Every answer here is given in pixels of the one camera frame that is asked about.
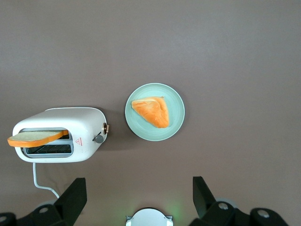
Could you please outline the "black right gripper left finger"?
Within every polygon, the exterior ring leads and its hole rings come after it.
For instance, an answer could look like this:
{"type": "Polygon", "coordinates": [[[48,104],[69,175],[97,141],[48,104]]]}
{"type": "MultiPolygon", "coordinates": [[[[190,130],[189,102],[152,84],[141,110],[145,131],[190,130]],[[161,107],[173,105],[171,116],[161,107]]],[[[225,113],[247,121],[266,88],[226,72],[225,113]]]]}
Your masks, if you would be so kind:
{"type": "Polygon", "coordinates": [[[17,219],[12,212],[0,214],[2,226],[72,226],[87,203],[86,179],[77,178],[53,203],[37,207],[17,219]]]}

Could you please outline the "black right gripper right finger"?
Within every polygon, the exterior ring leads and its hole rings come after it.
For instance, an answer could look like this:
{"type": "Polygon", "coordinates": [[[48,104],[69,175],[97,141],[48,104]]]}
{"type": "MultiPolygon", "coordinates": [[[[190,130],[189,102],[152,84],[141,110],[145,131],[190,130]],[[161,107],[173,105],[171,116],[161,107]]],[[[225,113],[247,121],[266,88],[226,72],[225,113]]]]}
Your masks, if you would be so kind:
{"type": "Polygon", "coordinates": [[[191,226],[286,226],[287,223],[275,211],[254,208],[243,213],[226,201],[217,201],[203,177],[193,177],[193,203],[198,217],[191,226]]]}

